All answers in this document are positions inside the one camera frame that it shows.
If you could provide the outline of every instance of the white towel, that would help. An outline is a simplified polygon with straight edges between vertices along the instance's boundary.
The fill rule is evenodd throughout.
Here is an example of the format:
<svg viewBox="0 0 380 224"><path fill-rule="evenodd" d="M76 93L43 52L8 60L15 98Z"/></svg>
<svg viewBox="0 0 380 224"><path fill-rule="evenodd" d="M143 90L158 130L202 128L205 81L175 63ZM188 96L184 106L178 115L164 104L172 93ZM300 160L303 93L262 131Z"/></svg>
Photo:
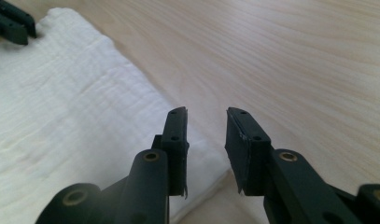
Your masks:
<svg viewBox="0 0 380 224"><path fill-rule="evenodd" d="M122 179L174 108L72 9L50 10L36 29L25 47L0 38L0 223L34 223L69 185ZM189 198L171 197L172 222L229 167L190 123Z"/></svg>

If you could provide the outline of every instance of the wooden table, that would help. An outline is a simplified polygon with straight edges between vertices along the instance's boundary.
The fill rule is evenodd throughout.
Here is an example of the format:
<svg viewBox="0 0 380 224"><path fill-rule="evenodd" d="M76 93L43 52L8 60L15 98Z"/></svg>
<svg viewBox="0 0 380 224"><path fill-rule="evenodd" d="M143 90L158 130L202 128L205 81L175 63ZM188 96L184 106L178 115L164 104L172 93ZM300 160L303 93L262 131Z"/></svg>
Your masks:
<svg viewBox="0 0 380 224"><path fill-rule="evenodd" d="M380 1L11 0L71 7L224 152L228 106L350 193L380 183ZM265 223L233 178L181 223Z"/></svg>

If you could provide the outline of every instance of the light wood surface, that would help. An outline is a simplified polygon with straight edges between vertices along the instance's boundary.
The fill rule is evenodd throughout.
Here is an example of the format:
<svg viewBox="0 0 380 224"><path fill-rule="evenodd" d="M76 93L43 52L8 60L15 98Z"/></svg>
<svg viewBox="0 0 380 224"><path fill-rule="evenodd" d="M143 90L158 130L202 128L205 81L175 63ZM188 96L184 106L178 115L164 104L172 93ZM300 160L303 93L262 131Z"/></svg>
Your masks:
<svg viewBox="0 0 380 224"><path fill-rule="evenodd" d="M185 105L189 122L219 141L221 153L225 110L236 106L274 147L302 153L335 187L355 194L361 184L380 183L380 1L10 2L37 21L51 7L78 11ZM209 213L195 210L182 223L238 223L237 216L264 223L257 200L233 186L230 178L199 208Z"/></svg>

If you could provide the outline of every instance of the black object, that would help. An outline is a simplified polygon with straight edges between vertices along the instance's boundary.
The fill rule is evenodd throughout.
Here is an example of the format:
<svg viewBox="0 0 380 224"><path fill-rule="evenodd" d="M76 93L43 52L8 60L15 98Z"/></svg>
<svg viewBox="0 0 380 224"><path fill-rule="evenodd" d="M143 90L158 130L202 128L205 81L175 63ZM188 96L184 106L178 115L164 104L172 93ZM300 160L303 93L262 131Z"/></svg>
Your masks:
<svg viewBox="0 0 380 224"><path fill-rule="evenodd" d="M36 38L33 17L0 0L0 36L15 44L27 45L28 35Z"/></svg>
<svg viewBox="0 0 380 224"><path fill-rule="evenodd" d="M356 197L330 186L301 154L274 150L248 112L227 114L225 148L239 191L264 196L270 223L380 223L380 185L363 185Z"/></svg>
<svg viewBox="0 0 380 224"><path fill-rule="evenodd" d="M168 113L163 134L136 155L131 172L100 190L76 184L55 195L36 224L169 223L169 196L187 194L187 109Z"/></svg>

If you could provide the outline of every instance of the folded towel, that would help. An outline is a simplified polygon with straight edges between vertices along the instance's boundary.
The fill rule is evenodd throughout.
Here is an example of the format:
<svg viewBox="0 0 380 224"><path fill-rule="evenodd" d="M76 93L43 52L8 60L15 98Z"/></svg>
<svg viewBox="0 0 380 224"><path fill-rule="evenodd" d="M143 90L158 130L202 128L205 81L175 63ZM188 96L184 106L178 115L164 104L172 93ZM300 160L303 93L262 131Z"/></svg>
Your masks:
<svg viewBox="0 0 380 224"><path fill-rule="evenodd" d="M69 185L122 179L174 108L72 9L50 10L36 28L25 47L0 39L0 223L34 223ZM172 222L229 167L190 123L189 198L171 198Z"/></svg>

